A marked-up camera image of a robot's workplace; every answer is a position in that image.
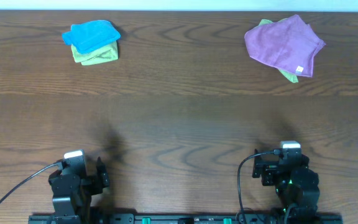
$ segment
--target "white label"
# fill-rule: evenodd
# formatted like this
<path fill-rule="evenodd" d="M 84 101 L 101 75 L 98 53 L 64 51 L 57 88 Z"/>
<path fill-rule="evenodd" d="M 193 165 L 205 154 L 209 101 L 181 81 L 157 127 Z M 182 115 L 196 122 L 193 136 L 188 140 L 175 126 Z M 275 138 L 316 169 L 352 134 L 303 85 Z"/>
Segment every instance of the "white label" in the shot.
<path fill-rule="evenodd" d="M 296 72 L 302 73 L 303 72 L 303 67 L 298 66 L 298 68 L 296 68 Z"/>
<path fill-rule="evenodd" d="M 80 149 L 80 150 L 75 150 L 75 151 L 71 151 L 68 152 L 64 155 L 65 159 L 69 159 L 72 157 L 77 157 L 77 156 L 82 156 L 84 154 L 84 150 Z"/>

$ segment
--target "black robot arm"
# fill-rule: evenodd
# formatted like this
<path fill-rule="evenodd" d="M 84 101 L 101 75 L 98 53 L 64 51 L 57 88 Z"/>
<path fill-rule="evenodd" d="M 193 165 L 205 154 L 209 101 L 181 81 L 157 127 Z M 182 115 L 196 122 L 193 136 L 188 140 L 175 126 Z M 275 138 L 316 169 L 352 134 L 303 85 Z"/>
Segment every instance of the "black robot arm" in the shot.
<path fill-rule="evenodd" d="M 87 176 L 82 150 L 68 152 L 58 161 L 59 170 L 49 176 L 53 191 L 52 219 L 61 224 L 91 223 L 91 196 L 101 194 L 110 186 L 109 176 L 100 157 L 96 163 L 96 174 Z"/>
<path fill-rule="evenodd" d="M 308 168 L 309 158 L 301 153 L 299 143 L 284 141 L 280 149 L 278 161 L 255 158 L 252 177 L 262 176 L 263 186 L 275 186 L 284 208 L 276 213 L 284 215 L 287 212 L 289 220 L 313 220 L 317 218 L 320 195 L 318 174 Z"/>

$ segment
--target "green connector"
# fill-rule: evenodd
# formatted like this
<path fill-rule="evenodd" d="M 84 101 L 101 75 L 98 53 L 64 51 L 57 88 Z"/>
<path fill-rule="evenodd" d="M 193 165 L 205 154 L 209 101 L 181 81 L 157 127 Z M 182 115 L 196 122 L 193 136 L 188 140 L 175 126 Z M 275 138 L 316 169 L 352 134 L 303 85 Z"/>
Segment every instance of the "green connector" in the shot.
<path fill-rule="evenodd" d="M 142 218 L 142 224 L 151 224 L 152 219 L 151 218 Z"/>
<path fill-rule="evenodd" d="M 224 218 L 223 224 L 231 224 L 231 218 Z"/>

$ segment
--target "green towel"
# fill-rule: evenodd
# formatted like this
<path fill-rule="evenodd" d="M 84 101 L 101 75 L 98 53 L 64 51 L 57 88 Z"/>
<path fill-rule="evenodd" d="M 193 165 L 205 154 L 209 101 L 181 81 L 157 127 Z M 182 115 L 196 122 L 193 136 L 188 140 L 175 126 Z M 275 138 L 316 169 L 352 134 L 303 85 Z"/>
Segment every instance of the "green towel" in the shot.
<path fill-rule="evenodd" d="M 268 20 L 268 19 L 262 19 L 258 26 L 265 25 L 265 24 L 271 24 L 271 23 L 273 23 L 273 22 Z M 280 71 L 281 74 L 283 74 L 284 77 L 287 78 L 290 82 L 292 82 L 292 83 L 297 83 L 298 82 L 298 77 L 296 77 L 295 74 L 292 74 L 290 72 L 287 72 L 287 71 L 284 71 L 284 70 L 281 70 L 281 69 L 278 69 L 278 71 Z"/>
<path fill-rule="evenodd" d="M 71 46 L 71 51 L 73 52 L 74 61 L 76 63 L 81 62 L 82 65 L 96 65 L 118 59 L 117 41 L 87 54 L 78 53 L 74 45 Z"/>

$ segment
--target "purple towel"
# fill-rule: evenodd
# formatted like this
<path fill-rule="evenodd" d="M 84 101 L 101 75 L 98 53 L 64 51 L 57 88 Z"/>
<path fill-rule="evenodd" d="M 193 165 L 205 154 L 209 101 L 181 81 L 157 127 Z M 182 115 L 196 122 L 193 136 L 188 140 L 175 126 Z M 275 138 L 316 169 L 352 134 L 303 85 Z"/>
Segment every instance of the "purple towel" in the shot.
<path fill-rule="evenodd" d="M 298 15 L 255 27 L 244 38 L 251 58 L 304 77 L 313 76 L 313 58 L 325 46 Z"/>

